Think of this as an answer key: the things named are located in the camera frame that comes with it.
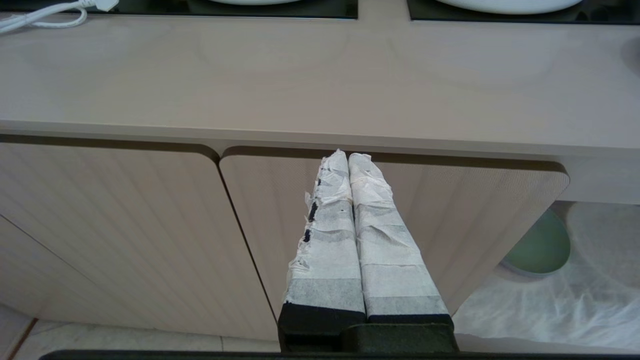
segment beige countertop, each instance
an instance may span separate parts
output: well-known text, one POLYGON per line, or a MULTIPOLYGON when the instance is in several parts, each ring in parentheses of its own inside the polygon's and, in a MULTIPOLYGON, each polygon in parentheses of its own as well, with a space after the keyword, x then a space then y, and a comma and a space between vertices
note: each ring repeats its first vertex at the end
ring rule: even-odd
POLYGON ((640 27, 94 15, 0 37, 0 131, 635 158, 640 27))

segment beige cabinet door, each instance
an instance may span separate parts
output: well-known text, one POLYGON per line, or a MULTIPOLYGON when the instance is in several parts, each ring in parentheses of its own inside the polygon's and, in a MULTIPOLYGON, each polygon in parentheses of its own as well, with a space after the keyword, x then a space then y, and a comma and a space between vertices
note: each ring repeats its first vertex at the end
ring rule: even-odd
POLYGON ((277 338, 210 149, 9 141, 0 143, 0 214, 140 318, 139 326, 277 338))
MULTIPOLYGON (((231 148, 220 170, 273 310, 324 151, 231 148)), ((542 161, 373 154, 451 313, 567 187, 542 161)))
POLYGON ((133 311, 3 217, 0 303, 36 318, 144 326, 133 311))

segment white tissue paper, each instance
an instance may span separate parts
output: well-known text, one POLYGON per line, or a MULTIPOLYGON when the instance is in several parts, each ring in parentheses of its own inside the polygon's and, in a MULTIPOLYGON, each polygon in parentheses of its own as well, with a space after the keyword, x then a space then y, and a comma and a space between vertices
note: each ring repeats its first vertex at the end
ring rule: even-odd
POLYGON ((352 154, 349 172, 367 316, 448 314, 380 169, 352 154))
POLYGON ((349 167, 337 150, 320 164, 307 194, 305 235, 289 263, 284 302, 364 313, 349 167))
POLYGON ((496 268, 453 316, 456 332, 640 350, 640 207, 576 203, 572 254, 528 279, 496 268))

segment green bowl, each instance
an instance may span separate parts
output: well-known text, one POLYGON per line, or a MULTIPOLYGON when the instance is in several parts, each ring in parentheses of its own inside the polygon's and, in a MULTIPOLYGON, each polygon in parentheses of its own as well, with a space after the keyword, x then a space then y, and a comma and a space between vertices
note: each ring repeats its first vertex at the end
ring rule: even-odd
POLYGON ((546 276, 560 270, 569 260, 571 242, 563 221, 546 210, 501 264, 527 276, 546 276))

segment black glass panel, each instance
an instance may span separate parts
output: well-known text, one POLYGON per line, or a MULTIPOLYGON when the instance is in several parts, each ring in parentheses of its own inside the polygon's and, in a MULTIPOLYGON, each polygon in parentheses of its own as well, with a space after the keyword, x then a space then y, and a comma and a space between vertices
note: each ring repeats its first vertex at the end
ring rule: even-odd
POLYGON ((583 0, 575 6, 558 12, 536 15, 501 15, 475 12, 443 4, 437 0, 407 0, 407 4, 411 20, 640 24, 640 0, 583 0))
MULTIPOLYGON (((0 12, 30 12, 64 0, 0 0, 0 12)), ((103 13, 95 8, 89 12, 103 13)), ((109 13, 122 15, 196 15, 356 19, 358 0, 300 0, 276 5, 229 5, 210 0, 120 0, 109 13)))

